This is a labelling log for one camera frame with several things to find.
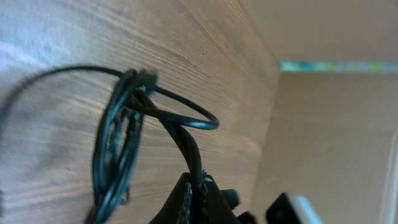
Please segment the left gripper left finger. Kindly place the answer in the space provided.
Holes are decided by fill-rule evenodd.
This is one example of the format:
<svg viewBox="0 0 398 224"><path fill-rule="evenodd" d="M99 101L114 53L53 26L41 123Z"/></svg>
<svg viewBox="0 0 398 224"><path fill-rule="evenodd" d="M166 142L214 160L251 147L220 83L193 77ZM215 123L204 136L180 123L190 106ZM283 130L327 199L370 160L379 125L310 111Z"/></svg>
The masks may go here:
<svg viewBox="0 0 398 224"><path fill-rule="evenodd" d="M184 172L157 215L149 224L188 224L191 217L192 185L188 172Z"/></svg>

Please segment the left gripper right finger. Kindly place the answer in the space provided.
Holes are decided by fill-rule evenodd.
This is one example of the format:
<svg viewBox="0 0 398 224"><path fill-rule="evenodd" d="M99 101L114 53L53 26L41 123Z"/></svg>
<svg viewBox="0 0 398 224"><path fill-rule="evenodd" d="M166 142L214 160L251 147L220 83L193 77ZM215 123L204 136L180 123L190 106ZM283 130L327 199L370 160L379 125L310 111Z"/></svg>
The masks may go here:
<svg viewBox="0 0 398 224"><path fill-rule="evenodd" d="M220 190L213 177L204 170L202 179L199 223L239 224L233 212L239 205L238 192L235 189Z"/></svg>

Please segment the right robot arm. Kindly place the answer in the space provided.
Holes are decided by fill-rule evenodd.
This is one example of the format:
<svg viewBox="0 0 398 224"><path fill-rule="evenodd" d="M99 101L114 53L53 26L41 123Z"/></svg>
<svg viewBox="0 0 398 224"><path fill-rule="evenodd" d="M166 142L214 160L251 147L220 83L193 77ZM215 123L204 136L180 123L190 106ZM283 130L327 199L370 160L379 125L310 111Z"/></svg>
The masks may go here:
<svg viewBox="0 0 398 224"><path fill-rule="evenodd" d="M221 190L228 208L233 210L239 205L239 195L234 189ZM301 195L282 192L266 210L265 221L269 224L324 224L309 200ZM237 217L240 223L255 224L256 218L249 212Z"/></svg>

